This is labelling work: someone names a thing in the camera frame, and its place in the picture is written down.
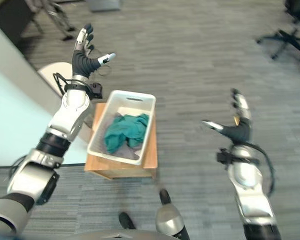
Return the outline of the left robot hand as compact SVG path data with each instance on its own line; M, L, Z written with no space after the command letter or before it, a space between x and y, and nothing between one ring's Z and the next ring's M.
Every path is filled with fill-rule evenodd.
M100 67L112 61L117 54L114 52L107 53L97 58L89 57L94 46L90 45L94 28L91 23L85 24L79 31L75 40L74 50L72 53L72 76L82 76L89 78L90 75Z

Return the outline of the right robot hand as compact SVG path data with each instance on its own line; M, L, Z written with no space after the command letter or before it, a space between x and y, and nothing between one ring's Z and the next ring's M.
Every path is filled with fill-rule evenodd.
M248 143L251 140L251 111L245 96L236 88L231 90L233 107L238 116L238 125L226 126L211 120L204 119L201 122L208 128L229 138L233 143Z

